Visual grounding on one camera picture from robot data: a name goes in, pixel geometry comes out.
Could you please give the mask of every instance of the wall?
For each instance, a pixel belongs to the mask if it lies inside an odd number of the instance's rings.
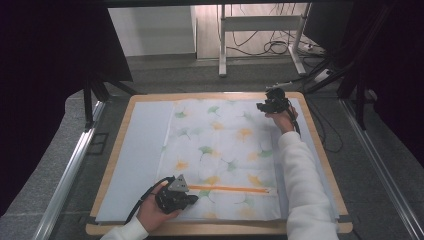
[[[125,56],[195,53],[194,7],[112,8]]]

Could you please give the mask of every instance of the white sleeve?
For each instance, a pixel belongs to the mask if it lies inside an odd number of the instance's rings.
[[[283,134],[278,145],[289,200],[288,239],[338,239],[330,201],[308,146],[296,132]]]
[[[101,240],[141,240],[149,236],[136,217],[122,227],[114,227]]]

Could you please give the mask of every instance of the orange strip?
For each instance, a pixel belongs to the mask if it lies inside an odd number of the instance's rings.
[[[243,187],[224,187],[224,186],[200,186],[200,185],[189,185],[189,189],[193,190],[222,190],[222,191],[233,191],[233,192],[256,192],[256,193],[268,193],[265,188],[243,188]]]

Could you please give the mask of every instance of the long sleeve shirt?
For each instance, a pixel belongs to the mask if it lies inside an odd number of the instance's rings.
[[[308,146],[296,132],[283,134],[278,145],[289,200],[288,239],[338,239],[330,200]]]

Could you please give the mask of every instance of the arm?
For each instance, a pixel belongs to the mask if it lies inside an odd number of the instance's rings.
[[[338,239],[331,204],[324,192],[311,151],[301,141],[299,134],[293,131],[294,127],[287,113],[266,116],[273,118],[283,134],[278,145],[289,200],[288,238]]]
[[[146,200],[141,204],[136,217],[133,217],[129,223],[122,227],[114,227],[101,240],[138,240],[144,239],[149,232],[157,229],[165,221],[175,218],[181,210],[165,214],[158,207],[154,194],[162,188],[157,186]]]

